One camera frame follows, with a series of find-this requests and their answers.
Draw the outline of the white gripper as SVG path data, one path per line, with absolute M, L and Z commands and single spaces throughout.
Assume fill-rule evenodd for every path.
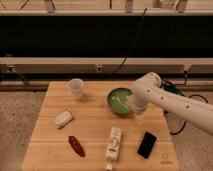
M 137 98 L 135 95 L 131 95 L 127 102 L 136 116 L 142 115 L 148 107 L 148 102 Z

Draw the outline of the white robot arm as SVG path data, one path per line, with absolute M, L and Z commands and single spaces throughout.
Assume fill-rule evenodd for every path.
M 152 103 L 213 135 L 213 105 L 165 91 L 161 83 L 155 72 L 135 80 L 127 104 L 134 112 L 143 113 Z

